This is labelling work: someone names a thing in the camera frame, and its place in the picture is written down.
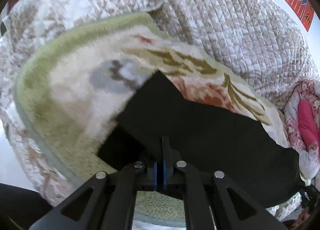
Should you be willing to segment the black pants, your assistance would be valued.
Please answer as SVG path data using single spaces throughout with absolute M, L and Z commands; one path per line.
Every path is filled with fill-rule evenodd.
M 162 158 L 162 138 L 204 175 L 223 171 L 262 206 L 296 194 L 304 182 L 298 153 L 284 148 L 262 124 L 227 109 L 186 100 L 162 73 L 136 91 L 98 151 L 116 170 Z

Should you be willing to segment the pink floral comforter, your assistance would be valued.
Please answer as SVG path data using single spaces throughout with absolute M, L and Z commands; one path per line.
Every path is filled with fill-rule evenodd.
M 319 172 L 319 81 L 299 82 L 284 114 L 289 142 L 299 153 L 300 172 L 313 179 Z

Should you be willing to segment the floral fleece blanket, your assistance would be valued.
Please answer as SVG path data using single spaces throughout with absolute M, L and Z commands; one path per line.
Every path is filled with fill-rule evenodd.
M 98 151 L 136 91 L 157 72 L 186 100 L 258 121 L 276 144 L 290 148 L 277 108 L 228 67 L 160 31 L 148 14 L 120 15 L 54 39 L 33 54 L 16 80 L 17 112 L 58 172 L 58 193 L 50 192 L 47 201 L 59 204 L 99 171 L 121 171 Z M 137 193 L 135 219 L 184 226 L 181 191 L 163 188 L 163 155 L 143 162 L 156 182 L 153 191 Z

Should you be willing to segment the quilted beige bedspread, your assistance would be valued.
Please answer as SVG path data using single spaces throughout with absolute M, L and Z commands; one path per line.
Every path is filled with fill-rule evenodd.
M 228 67 L 277 108 L 283 125 L 280 111 L 295 85 L 317 77 L 302 32 L 272 0 L 19 0 L 1 39 L 1 118 L 19 161 L 45 200 L 50 192 L 58 193 L 58 172 L 17 112 L 18 75 L 33 54 L 59 36 L 127 14 L 148 14 L 160 31 Z

